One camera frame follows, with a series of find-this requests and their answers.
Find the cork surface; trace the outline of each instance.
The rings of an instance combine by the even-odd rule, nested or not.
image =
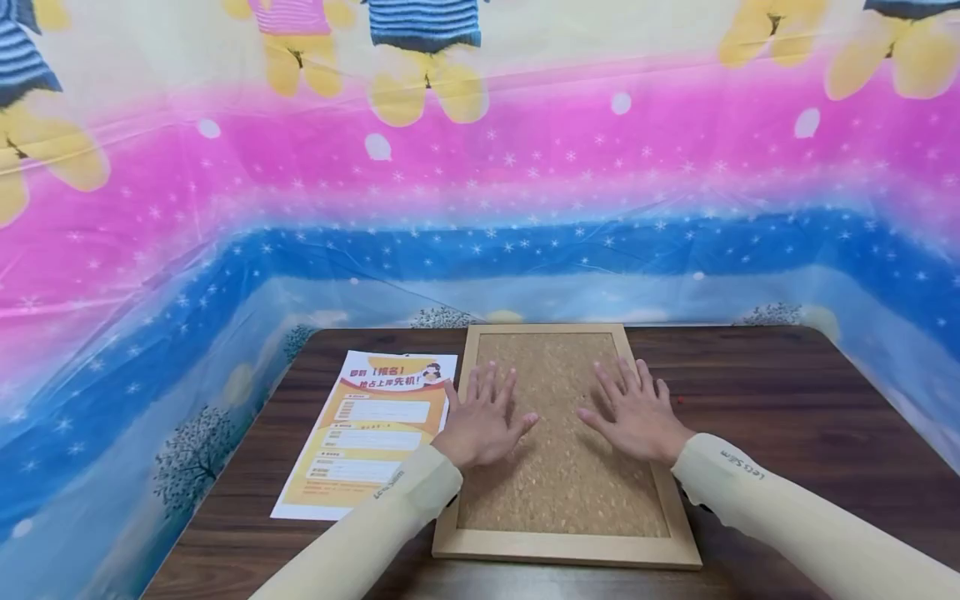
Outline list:
[[[596,410],[599,360],[617,373],[609,333],[485,333],[477,363],[519,375],[514,414],[540,414],[507,460],[474,468],[461,491],[459,529],[668,538],[653,474],[614,453],[574,410]]]

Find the light wood frame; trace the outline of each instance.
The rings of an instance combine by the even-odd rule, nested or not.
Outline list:
[[[622,324],[503,324],[471,325],[460,369],[464,391],[469,371],[476,365],[480,336],[518,333],[610,333],[618,355],[636,370],[634,354]],[[634,567],[664,567],[697,570],[703,563],[697,551],[684,504],[670,469],[651,464],[654,483],[670,536],[640,538],[587,536],[458,529],[458,496],[437,519],[433,556],[451,559],[481,559],[522,563],[602,564]]]

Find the wooden table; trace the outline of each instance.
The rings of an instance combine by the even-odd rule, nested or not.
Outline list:
[[[819,333],[802,327],[633,328],[687,426],[740,446],[960,569],[960,477]],[[304,347],[163,564],[146,598],[247,598],[328,523],[270,519],[348,349],[460,354],[464,329],[327,330]],[[687,506],[700,572],[438,561],[433,525],[368,598],[824,598],[763,544]]]

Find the flyer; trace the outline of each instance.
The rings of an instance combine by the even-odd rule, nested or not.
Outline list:
[[[351,350],[272,518],[339,520],[444,429],[456,355]]]

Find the plastic backdrop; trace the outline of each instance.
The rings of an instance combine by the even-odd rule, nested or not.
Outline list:
[[[806,324],[960,468],[958,5],[0,0],[5,597],[138,596],[324,327]]]

